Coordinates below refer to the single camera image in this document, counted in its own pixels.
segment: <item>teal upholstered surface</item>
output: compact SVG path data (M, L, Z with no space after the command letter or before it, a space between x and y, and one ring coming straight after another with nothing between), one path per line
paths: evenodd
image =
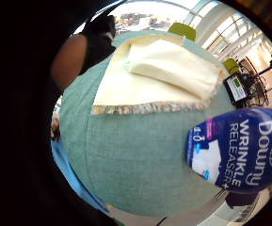
M146 33L152 32L119 35L115 44ZM216 62L193 41L184 45ZM109 59L78 77L62 99L61 136L81 181L105 202L138 215L170 216L208 202L219 188L186 165L184 139L197 123L233 110L226 90L203 111L90 115Z

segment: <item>folded white fabric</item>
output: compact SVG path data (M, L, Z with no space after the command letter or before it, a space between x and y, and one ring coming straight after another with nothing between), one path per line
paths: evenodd
M144 35L114 53L98 88L93 114L146 114L203 109L225 71L185 48L183 37Z

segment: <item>chair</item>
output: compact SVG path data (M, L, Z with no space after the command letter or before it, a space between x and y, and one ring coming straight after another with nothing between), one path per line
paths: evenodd
M195 40L196 38L196 30L187 25L187 24L182 24L182 23L173 23L172 26L168 29L168 32L185 36L190 40Z
M240 70L240 66L233 58L228 58L227 60L223 61L222 64L227 69L229 74L234 74Z

